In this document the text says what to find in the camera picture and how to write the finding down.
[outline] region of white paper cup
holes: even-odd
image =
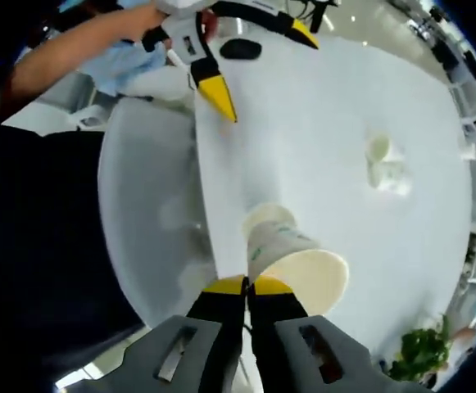
[[[289,209],[273,202],[262,203],[252,209],[243,222],[243,236],[245,239],[248,240],[251,230],[256,225],[265,221],[289,223],[296,227],[296,220]]]
[[[366,155],[372,163],[403,161],[404,158],[401,149],[386,134],[369,138]]]
[[[406,196],[412,189],[410,172],[401,162],[369,164],[369,185],[379,191]]]
[[[264,274],[286,283],[310,315],[327,313],[347,287],[347,263],[288,223],[256,225],[248,238],[247,262],[251,282]]]

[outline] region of floor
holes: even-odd
[[[301,14],[304,6],[293,0],[270,0],[288,9],[291,16]],[[364,45],[379,47],[410,61],[435,78],[447,83],[442,66],[429,48],[407,24],[409,18],[385,0],[340,0],[339,7],[328,7],[318,34],[335,35]]]

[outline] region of person's arm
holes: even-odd
[[[127,38],[141,40],[166,14],[153,4],[96,16],[34,49],[21,59],[3,86],[0,121],[15,114],[83,62]]]

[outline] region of blue shirt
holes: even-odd
[[[59,9],[64,11],[82,1],[67,0]],[[148,0],[118,0],[118,4],[124,8],[136,7],[147,2]],[[86,61],[79,71],[92,77],[99,92],[115,96],[119,89],[135,76],[160,68],[165,63],[166,49],[163,43],[158,43],[156,49],[149,53],[141,45],[119,42],[101,55]]]

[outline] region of potted plant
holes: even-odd
[[[449,347],[449,326],[443,315],[437,328],[415,329],[401,337],[401,351],[388,376],[397,381],[418,382],[447,364]]]

